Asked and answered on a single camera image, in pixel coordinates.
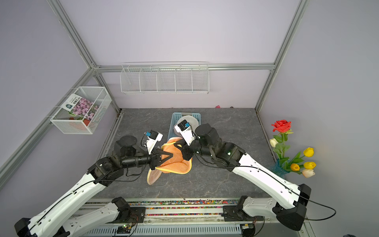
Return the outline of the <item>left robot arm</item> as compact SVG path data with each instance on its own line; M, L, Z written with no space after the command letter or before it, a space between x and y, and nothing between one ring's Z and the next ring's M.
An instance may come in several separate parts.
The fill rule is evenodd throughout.
M151 169L173 158L173 154L157 148L160 135L148 132L137 144L134 136L124 136L114 144L114 154L99 159L87 173L59 200L32 218L22 218L15 225L19 237L77 237L105 223L127 222L138 218L128 202L114 198L104 207L78 218L72 215L100 191L119 181L132 167Z

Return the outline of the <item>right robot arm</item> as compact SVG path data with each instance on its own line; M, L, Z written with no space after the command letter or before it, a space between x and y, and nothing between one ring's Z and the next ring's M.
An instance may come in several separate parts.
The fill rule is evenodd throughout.
M182 140L174 145L181 151L183 159L210 157L217 168L247 179L271 196L267 202L242 196L237 205L224 206L222 216L226 222L250 222L261 216L276 218L294 231L301 229L311 194L309 186L298 186L277 176L236 144L224 142L208 123L193 130L184 120L174 129L182 136Z

